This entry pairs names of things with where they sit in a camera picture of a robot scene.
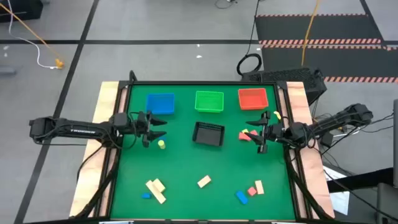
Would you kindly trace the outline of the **black hazard-striped floor mat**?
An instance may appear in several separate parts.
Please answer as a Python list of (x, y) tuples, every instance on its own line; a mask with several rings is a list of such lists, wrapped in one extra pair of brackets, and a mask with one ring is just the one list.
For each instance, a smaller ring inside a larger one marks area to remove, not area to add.
[(276, 14), (256, 17), (262, 45), (377, 45), (381, 34), (366, 14)]
[(265, 45), (262, 59), (266, 70), (317, 68), (326, 82), (398, 84), (398, 47)]

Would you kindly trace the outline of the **white paper sheet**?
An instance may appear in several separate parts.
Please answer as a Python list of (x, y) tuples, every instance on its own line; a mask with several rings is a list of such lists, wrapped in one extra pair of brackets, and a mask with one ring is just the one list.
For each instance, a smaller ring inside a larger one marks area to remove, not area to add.
[[(333, 169), (330, 169), (326, 166), (323, 167), (323, 170), (327, 181), (346, 177), (344, 174), (340, 174), (339, 172), (334, 171)], [(332, 207), (334, 211), (347, 215), (349, 207), (349, 196), (350, 193), (347, 191), (330, 193)]]

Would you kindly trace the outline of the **black power adapter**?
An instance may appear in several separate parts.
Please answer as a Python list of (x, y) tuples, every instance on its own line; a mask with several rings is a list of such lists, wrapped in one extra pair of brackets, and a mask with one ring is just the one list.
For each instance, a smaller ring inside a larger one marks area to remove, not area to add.
[(321, 137), (320, 144), (325, 147), (331, 147), (333, 138), (334, 138), (334, 135), (327, 132)]

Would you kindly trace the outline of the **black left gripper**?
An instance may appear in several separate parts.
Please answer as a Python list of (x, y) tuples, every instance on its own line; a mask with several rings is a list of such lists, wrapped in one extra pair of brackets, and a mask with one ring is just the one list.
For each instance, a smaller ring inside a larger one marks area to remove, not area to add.
[(144, 147), (149, 147), (149, 141), (152, 142), (167, 134), (165, 131), (149, 131), (150, 124), (153, 126), (167, 124), (166, 121), (159, 119), (151, 111), (146, 113), (143, 111), (134, 112), (134, 114), (137, 114), (137, 119), (134, 121), (135, 136), (142, 137)]

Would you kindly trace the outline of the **black box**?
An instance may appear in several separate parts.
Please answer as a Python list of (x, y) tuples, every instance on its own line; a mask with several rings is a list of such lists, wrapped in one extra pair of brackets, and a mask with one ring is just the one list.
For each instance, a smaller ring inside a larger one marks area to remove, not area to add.
[(0, 0), (0, 3), (23, 21), (39, 19), (43, 9), (41, 0)]

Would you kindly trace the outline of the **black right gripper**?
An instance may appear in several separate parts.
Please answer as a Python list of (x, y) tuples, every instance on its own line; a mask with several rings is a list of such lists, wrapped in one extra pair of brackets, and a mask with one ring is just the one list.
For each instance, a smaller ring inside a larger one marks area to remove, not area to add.
[(257, 121), (247, 121), (246, 123), (252, 126), (262, 126), (259, 135), (248, 133), (248, 136), (258, 145), (257, 153), (265, 154), (267, 152), (266, 141), (277, 141), (283, 135), (284, 125), (282, 123), (269, 124), (271, 113), (269, 111), (263, 112), (261, 118)]

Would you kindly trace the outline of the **green plastic basket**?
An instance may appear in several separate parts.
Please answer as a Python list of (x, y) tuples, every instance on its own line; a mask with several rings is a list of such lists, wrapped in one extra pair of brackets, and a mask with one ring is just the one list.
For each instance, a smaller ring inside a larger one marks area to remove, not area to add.
[(224, 93), (217, 91), (197, 91), (195, 109), (204, 113), (220, 113), (224, 110)]

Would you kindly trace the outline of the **red plastic basket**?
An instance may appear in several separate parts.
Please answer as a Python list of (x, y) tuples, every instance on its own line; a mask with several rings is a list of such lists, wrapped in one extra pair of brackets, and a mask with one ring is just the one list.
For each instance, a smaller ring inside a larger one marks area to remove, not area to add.
[(243, 88), (238, 90), (242, 110), (263, 110), (269, 106), (265, 88)]

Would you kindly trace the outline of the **long wooden block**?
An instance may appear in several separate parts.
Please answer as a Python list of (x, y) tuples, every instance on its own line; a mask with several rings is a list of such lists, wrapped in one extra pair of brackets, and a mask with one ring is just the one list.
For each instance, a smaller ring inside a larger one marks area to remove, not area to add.
[(150, 192), (154, 195), (154, 197), (157, 199), (157, 201), (160, 204), (163, 204), (166, 201), (166, 198), (163, 196), (163, 194), (155, 187), (153, 182), (151, 180), (148, 180), (146, 182), (146, 187), (150, 190)]

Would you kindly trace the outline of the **blue plastic basket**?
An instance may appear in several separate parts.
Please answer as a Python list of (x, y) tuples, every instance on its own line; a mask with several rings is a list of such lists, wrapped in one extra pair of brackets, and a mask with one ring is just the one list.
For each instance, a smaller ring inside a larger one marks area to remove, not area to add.
[(175, 95), (173, 93), (148, 94), (146, 110), (152, 114), (174, 114)]

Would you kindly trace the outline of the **blue rectangular block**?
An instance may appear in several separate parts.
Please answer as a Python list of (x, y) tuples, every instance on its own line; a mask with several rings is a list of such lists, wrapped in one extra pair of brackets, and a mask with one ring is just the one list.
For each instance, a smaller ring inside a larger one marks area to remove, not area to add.
[(247, 204), (248, 203), (248, 198), (245, 196), (245, 194), (243, 193), (243, 191), (239, 190), (235, 193), (236, 197), (238, 198), (238, 200), (243, 204)]

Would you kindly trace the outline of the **yellow rectangular block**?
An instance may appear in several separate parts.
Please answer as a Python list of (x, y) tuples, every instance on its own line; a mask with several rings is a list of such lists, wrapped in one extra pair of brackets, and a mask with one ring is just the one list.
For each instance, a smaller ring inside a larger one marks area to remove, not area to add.
[(152, 181), (152, 185), (154, 188), (156, 188), (160, 193), (162, 193), (165, 190), (164, 184), (159, 180), (155, 179)]

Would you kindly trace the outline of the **black plastic basket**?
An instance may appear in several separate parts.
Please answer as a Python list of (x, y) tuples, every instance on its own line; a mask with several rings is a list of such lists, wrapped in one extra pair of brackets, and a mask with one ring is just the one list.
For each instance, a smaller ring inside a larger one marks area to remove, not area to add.
[(225, 127), (218, 124), (196, 122), (192, 140), (209, 146), (222, 146)]

